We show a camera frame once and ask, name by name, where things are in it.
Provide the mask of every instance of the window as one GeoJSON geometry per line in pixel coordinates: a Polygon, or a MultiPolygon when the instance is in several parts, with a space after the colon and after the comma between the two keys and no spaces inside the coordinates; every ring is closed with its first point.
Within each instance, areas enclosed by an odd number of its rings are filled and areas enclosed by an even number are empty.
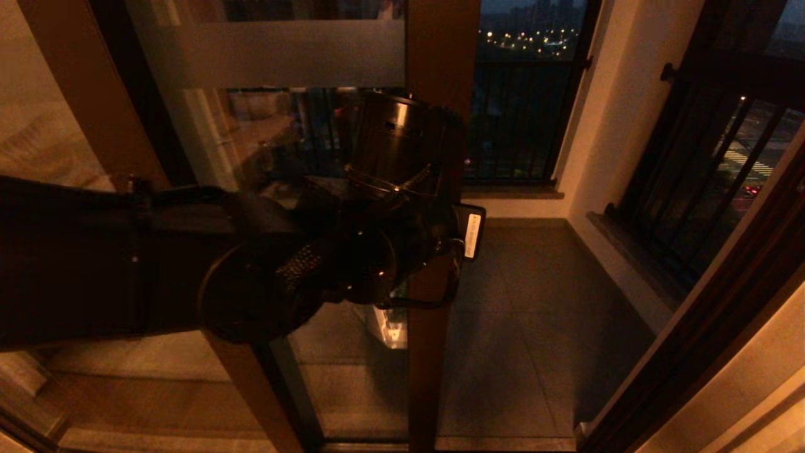
{"type": "Polygon", "coordinates": [[[805,119],[803,0],[705,4],[621,219],[691,288],[805,119]]]}
{"type": "Polygon", "coordinates": [[[601,2],[484,0],[464,179],[550,184],[601,2]]]}

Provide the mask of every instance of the metal railing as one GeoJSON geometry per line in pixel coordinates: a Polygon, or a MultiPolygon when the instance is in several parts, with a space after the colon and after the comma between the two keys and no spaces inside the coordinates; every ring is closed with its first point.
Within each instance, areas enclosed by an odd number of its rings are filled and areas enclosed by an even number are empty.
{"type": "Polygon", "coordinates": [[[573,66],[555,60],[476,63],[465,181],[550,184],[573,66]]]}
{"type": "Polygon", "coordinates": [[[634,207],[608,212],[690,289],[754,203],[805,114],[699,89],[679,117],[650,177],[633,181],[630,190],[640,189],[634,207]]]}

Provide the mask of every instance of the white label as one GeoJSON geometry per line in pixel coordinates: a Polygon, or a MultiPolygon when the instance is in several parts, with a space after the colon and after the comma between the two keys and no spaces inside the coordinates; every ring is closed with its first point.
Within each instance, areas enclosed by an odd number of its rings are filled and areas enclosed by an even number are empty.
{"type": "Polygon", "coordinates": [[[481,229],[481,216],[470,214],[467,220],[467,235],[464,237],[464,256],[473,258],[475,256],[475,244],[478,240],[478,231],[481,229]]]}

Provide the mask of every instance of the gray floor tile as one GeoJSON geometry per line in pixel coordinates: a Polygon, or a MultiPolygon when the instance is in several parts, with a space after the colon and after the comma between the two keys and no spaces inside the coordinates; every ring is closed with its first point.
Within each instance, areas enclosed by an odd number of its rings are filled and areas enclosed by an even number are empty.
{"type": "Polygon", "coordinates": [[[526,313],[518,323],[560,436],[595,418],[654,340],[633,310],[595,316],[526,313]]]}
{"type": "Polygon", "coordinates": [[[500,310],[508,301],[510,312],[454,312],[440,435],[570,437],[654,337],[569,227],[495,227],[484,241],[475,265],[488,260],[479,266],[485,278],[469,273],[456,307],[461,297],[468,306],[500,310]],[[522,401],[530,407],[518,406],[522,401]],[[508,406],[516,416],[502,419],[508,406]]]}
{"type": "Polygon", "coordinates": [[[514,316],[452,314],[439,435],[555,437],[514,316]]]}
{"type": "Polygon", "coordinates": [[[326,437],[407,436],[406,354],[392,352],[395,363],[300,367],[326,437]]]}
{"type": "Polygon", "coordinates": [[[353,304],[324,304],[316,315],[288,335],[301,364],[367,364],[384,353],[355,313],[353,304]]]}
{"type": "Polygon", "coordinates": [[[497,247],[487,247],[484,255],[461,270],[461,282],[453,304],[458,312],[511,311],[506,283],[503,280],[497,247]]]}

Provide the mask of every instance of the white wall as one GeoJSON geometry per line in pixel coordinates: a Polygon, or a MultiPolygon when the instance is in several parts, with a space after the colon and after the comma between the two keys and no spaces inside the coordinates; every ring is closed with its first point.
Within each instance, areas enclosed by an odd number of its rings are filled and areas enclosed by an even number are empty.
{"type": "MultiPolygon", "coordinates": [[[[716,453],[783,399],[805,388],[805,285],[682,409],[638,449],[638,453],[716,453]]],[[[805,426],[805,412],[790,423],[770,424],[768,448],[805,426]]],[[[799,447],[805,441],[799,437],[799,447]]],[[[801,451],[791,448],[787,451],[801,451]]]]}
{"type": "Polygon", "coordinates": [[[609,275],[658,333],[671,317],[659,295],[590,223],[586,214],[618,203],[629,184],[671,84],[665,63],[679,67],[704,0],[605,0],[559,159],[562,200],[465,200],[492,217],[567,218],[609,275]]]}

